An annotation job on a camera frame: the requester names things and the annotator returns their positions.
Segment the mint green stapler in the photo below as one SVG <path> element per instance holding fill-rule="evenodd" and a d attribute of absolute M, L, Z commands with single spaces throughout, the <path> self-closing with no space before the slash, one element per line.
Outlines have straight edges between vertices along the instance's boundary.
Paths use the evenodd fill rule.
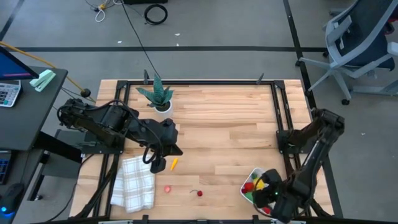
<path fill-rule="evenodd" d="M 34 87 L 35 91 L 41 92 L 56 76 L 52 70 L 45 70 L 39 74 L 39 78 L 33 79 L 29 82 L 30 86 Z"/>

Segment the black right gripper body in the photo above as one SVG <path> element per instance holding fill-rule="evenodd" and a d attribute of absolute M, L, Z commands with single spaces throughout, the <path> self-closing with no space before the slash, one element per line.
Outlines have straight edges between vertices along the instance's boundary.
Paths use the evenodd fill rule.
<path fill-rule="evenodd" d="M 274 195 L 276 201 L 271 216 L 282 223 L 307 211 L 307 185 L 304 182 L 281 182 Z"/>

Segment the black computer mouse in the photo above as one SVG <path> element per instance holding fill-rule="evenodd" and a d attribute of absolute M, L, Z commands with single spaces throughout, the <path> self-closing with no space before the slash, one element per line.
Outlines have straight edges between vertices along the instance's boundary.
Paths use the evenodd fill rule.
<path fill-rule="evenodd" d="M 12 184 L 0 199 L 0 217 L 12 217 L 18 209 L 24 193 L 24 184 Z"/>

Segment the white perforated plastic basket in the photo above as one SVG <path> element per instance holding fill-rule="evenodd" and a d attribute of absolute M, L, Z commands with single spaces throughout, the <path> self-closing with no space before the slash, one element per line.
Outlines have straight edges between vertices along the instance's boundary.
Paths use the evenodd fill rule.
<path fill-rule="evenodd" d="M 254 168 L 252 171 L 251 171 L 251 173 L 248 175 L 248 177 L 246 178 L 246 180 L 244 181 L 244 183 L 246 183 L 246 182 L 252 182 L 252 178 L 251 178 L 251 174 L 252 173 L 256 173 L 257 175 L 260 175 L 261 176 L 261 179 L 262 179 L 262 175 L 263 175 L 263 173 L 265 173 L 266 171 L 263 171 L 262 169 L 260 169 L 260 168 Z M 267 215 L 267 214 L 265 214 L 263 211 L 262 211 L 262 208 L 263 207 L 269 207 L 270 208 L 270 210 L 272 211 L 272 209 L 273 209 L 273 207 L 274 207 L 274 205 L 275 205 L 275 201 L 276 201 L 276 196 L 274 195 L 274 193 L 275 193 L 275 189 L 276 189 L 276 185 L 275 186 L 269 186 L 269 185 L 267 185 L 267 184 L 265 184 L 265 187 L 271 187 L 272 189 L 273 189 L 273 194 L 272 194 L 272 198 L 270 198 L 271 200 L 272 200 L 272 203 L 269 205 L 269 206 L 256 206 L 256 204 L 254 203 L 254 199 L 253 199 L 253 202 L 250 202 L 245 196 L 244 196 L 244 194 L 242 193 L 242 192 L 240 192 L 240 194 L 248 201 L 248 202 L 250 202 L 251 204 L 252 204 L 252 206 L 254 207 L 254 210 L 257 212 L 257 213 L 259 213 L 259 214 L 261 214 L 261 215 L 263 215 L 263 216 L 265 216 L 265 217 L 267 217 L 267 218 L 271 218 L 271 219 L 274 219 L 274 220 L 277 220 L 277 219 L 275 219 L 275 218 L 273 218 L 272 216 L 271 216 L 271 214 L 270 215 Z"/>

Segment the black keyboard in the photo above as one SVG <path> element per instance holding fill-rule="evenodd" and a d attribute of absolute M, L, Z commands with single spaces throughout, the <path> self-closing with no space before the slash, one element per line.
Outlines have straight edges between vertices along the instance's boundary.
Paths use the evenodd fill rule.
<path fill-rule="evenodd" d="M 12 151 L 0 151 L 0 185 L 4 185 L 7 182 L 12 160 Z"/>

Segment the grey desk calculator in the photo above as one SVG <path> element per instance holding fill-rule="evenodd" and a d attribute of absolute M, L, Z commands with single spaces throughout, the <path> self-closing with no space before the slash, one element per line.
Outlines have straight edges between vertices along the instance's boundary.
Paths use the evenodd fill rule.
<path fill-rule="evenodd" d="M 21 91 L 20 80 L 0 80 L 0 107 L 13 107 Z"/>

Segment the computer monitor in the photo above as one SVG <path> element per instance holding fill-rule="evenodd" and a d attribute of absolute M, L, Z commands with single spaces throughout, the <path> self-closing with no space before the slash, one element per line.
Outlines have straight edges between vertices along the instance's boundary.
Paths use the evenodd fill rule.
<path fill-rule="evenodd" d="M 39 75 L 30 67 L 0 47 L 0 80 L 33 80 Z"/>

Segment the white checked kitchen towel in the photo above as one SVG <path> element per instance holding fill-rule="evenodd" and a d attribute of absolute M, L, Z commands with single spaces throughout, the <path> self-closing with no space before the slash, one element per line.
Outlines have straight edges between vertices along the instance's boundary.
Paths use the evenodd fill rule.
<path fill-rule="evenodd" d="M 126 213 L 152 209 L 155 197 L 155 174 L 143 156 L 123 159 L 116 174 L 111 205 L 123 207 Z"/>

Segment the grey office chair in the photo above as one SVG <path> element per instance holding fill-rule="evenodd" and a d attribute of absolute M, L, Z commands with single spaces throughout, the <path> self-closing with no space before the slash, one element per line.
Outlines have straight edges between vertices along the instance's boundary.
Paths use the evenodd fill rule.
<path fill-rule="evenodd" d="M 344 94 L 342 105 L 348 105 L 353 93 L 398 96 L 398 80 L 384 87 L 349 86 L 347 78 L 358 79 L 364 75 L 375 76 L 375 69 L 392 71 L 394 57 L 398 58 L 398 42 L 389 42 L 384 28 L 398 0 L 356 0 L 350 7 L 330 19 L 325 31 L 328 62 L 301 57 L 296 66 L 313 65 L 326 70 L 305 94 L 329 77 L 333 77 Z"/>

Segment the black side desk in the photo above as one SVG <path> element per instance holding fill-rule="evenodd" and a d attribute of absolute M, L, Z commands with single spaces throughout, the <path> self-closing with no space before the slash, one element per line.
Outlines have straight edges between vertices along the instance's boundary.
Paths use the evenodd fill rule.
<path fill-rule="evenodd" d="M 0 197 L 14 184 L 21 183 L 26 191 L 44 152 L 50 153 L 45 170 L 54 176 L 77 176 L 81 152 L 42 131 L 47 116 L 67 77 L 68 71 L 54 68 L 55 78 L 42 92 L 37 92 L 22 81 L 23 93 L 12 108 L 0 108 L 0 149 L 16 153 Z"/>

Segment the green snake plant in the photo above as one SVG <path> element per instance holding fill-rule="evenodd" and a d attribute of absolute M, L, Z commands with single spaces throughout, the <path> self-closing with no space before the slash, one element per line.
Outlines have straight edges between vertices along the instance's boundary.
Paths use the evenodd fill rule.
<path fill-rule="evenodd" d="M 150 103 L 147 104 L 150 108 L 156 108 L 158 111 L 167 111 L 171 107 L 170 100 L 174 91 L 170 90 L 169 86 L 164 89 L 162 79 L 158 74 L 155 74 L 154 77 L 153 91 L 140 87 L 137 87 L 136 90 L 150 101 Z"/>

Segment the black box on floor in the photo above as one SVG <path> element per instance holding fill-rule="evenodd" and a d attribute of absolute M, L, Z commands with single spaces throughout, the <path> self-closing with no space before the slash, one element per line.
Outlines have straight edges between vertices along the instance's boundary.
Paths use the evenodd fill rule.
<path fill-rule="evenodd" d="M 165 4 L 169 0 L 123 0 L 124 4 Z"/>

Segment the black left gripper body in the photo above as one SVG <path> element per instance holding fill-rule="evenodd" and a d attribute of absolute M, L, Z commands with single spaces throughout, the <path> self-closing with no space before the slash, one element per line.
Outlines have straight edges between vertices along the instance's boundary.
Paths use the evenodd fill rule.
<path fill-rule="evenodd" d="M 165 127 L 162 122 L 150 121 L 148 124 L 150 130 L 152 130 L 156 137 L 151 145 L 151 151 L 153 151 L 157 156 L 164 156 L 164 147 L 170 144 L 177 145 L 178 131 L 175 127 Z"/>

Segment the yellow toy fruit green stem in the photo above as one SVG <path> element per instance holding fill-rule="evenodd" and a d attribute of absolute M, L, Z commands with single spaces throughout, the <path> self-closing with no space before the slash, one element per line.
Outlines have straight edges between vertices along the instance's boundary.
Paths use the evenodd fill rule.
<path fill-rule="evenodd" d="M 265 183 L 262 181 L 261 176 L 256 173 L 251 174 L 252 183 L 256 190 L 262 190 L 265 187 Z"/>

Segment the white plant pot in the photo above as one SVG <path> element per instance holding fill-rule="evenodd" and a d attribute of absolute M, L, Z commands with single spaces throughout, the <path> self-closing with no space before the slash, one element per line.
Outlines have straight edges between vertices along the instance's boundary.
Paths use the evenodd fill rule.
<path fill-rule="evenodd" d="M 165 104 L 163 108 L 155 107 L 155 113 L 159 118 L 167 119 L 171 118 L 173 114 L 173 104 L 172 101 L 169 101 Z"/>

